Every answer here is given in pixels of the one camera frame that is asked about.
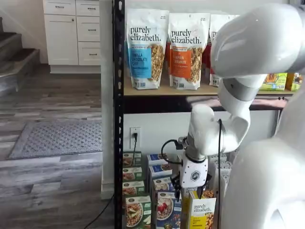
white cabinet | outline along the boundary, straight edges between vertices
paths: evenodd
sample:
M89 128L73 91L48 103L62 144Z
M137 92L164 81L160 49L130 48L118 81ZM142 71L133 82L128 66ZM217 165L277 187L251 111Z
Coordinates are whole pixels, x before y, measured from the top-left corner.
M75 15L75 0L44 0L45 14Z
M99 42L100 18L77 17L77 36L79 42Z
M78 65L76 17L45 15L50 65Z
M98 69L97 65L101 64L99 1L42 1L51 71Z
M100 65L101 46L99 42L78 42L80 65Z

wooden floor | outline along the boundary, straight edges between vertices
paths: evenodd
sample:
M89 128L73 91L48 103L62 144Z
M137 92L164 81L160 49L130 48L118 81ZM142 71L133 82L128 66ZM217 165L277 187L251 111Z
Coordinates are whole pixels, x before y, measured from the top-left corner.
M82 229L107 203L101 153L6 160L28 121L101 119L98 74L48 72L0 97L0 229ZM113 228L113 218L110 204L90 228Z

doormat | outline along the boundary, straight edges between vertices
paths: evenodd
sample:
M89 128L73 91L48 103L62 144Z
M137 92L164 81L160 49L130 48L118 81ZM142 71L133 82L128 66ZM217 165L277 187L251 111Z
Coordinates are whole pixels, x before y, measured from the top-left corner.
M8 159L85 154L102 151L102 122L30 122Z

black shelf post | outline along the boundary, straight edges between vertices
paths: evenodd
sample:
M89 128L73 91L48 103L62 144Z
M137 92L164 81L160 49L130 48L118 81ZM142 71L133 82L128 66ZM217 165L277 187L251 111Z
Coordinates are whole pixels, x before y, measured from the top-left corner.
M113 72L113 150L115 229L122 229L122 161L124 99L125 1L112 0Z

orange label granola bag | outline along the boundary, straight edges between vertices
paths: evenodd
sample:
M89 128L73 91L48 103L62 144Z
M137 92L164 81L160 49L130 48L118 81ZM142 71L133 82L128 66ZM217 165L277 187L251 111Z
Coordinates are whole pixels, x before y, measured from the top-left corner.
M202 53L209 32L209 13L170 13L170 84L176 89L200 87Z

